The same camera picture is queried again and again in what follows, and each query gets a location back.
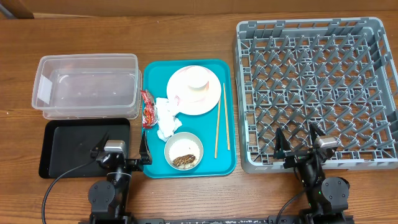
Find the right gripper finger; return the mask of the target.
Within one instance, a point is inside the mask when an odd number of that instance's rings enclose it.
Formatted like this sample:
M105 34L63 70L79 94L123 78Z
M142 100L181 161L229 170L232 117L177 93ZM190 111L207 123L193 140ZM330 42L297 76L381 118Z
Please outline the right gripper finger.
M315 146L315 140L317 137L325 136L326 134L318 127L316 123L309 124L310 139L312 146Z
M286 140L281 128L277 128L275 132L275 147L274 147L274 158L285 158L286 152L290 152L291 148L288 140Z

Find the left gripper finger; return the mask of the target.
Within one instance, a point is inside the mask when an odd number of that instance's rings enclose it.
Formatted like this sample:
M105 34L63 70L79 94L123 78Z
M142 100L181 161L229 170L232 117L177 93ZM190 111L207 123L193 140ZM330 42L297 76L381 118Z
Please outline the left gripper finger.
M148 147L147 136L146 136L145 131L142 132L139 154L141 156L140 163L142 165L151 165L152 164L152 156L150 154L150 150Z
M91 153L99 153L100 151L102 151L108 139L109 139L109 134L105 133L104 136L99 140L99 142L91 150Z

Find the grey bowl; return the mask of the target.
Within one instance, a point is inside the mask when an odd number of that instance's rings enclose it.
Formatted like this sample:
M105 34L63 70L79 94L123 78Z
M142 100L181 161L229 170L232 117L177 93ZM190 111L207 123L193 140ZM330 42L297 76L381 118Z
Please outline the grey bowl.
M181 140L181 139L189 139L189 140L192 140L192 141L196 142L196 144L199 146L200 151L201 151L201 156L200 156L199 161L198 161L198 164L197 164L197 165L199 165L199 163L201 162L201 159L202 159L202 157L203 157L203 154L204 154L203 144L202 144L202 142L200 141L200 139L199 139L196 135L194 135L194 134L192 134L192 133L189 133L189 132L181 132L181 133L174 134L172 137L170 137L170 138L167 140L167 142L166 142L166 144L165 144L165 148L164 148L164 156L165 156L165 159L166 159L167 163L168 163L172 168L174 168L174 169L176 169L176 170L180 170L180 169L175 168L175 167L172 165L171 160L169 159L169 149L170 149L170 147L171 147L171 145L172 145L173 143L175 143L176 141Z

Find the white rice with food scrap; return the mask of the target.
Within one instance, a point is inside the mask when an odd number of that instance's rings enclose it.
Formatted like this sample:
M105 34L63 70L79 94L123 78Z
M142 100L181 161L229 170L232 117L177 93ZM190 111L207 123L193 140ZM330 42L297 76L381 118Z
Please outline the white rice with food scrap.
M178 140L169 149L169 159L172 165L180 170L194 168L198 164L200 156L199 146L189 139Z

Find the red snack wrapper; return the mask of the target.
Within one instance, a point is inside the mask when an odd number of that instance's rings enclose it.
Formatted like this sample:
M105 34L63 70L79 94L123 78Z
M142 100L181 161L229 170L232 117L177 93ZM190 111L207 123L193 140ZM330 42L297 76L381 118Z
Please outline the red snack wrapper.
M141 90L141 96L144 102L142 112L142 127L144 129L151 129L157 123L155 99L148 90Z

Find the white tissue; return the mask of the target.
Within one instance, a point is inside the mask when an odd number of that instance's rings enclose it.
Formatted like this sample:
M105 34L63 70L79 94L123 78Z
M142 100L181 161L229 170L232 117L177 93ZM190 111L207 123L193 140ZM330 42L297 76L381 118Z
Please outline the white tissue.
M180 112L178 104L176 100L156 98L155 108L157 110L157 135L159 139L166 142L182 125L182 122L176 117Z

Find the white cup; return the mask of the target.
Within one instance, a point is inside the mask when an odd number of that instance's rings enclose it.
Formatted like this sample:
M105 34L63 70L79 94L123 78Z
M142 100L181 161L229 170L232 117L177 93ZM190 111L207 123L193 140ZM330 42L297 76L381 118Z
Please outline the white cup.
M189 88L202 90L208 84L208 71L201 66L191 66L185 71L185 81Z

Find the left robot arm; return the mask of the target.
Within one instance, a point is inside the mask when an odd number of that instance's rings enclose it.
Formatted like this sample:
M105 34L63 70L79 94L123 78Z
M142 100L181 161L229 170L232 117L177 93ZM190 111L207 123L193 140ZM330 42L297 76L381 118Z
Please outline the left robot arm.
M143 133L139 148L140 158L130 159L123 140L110 140L105 134L91 150L90 157L105 171L106 180L95 182L88 191L91 203L90 223L137 223L126 211L132 173L142 172L152 164L146 134Z

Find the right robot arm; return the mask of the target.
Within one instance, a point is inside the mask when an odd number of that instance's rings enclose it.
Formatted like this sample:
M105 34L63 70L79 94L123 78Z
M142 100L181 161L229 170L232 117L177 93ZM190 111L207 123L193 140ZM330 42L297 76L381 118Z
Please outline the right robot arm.
M284 161L283 167L292 168L301 181L303 190L293 196L279 210L276 223L354 223L352 216L345 216L348 209L349 182L342 177L326 177L322 163L332 157L338 148L338 140L325 134L316 124L310 124L312 146L306 151L290 148L281 128L275 133L275 159ZM305 194L308 208L301 209L293 218L284 218L283 211Z

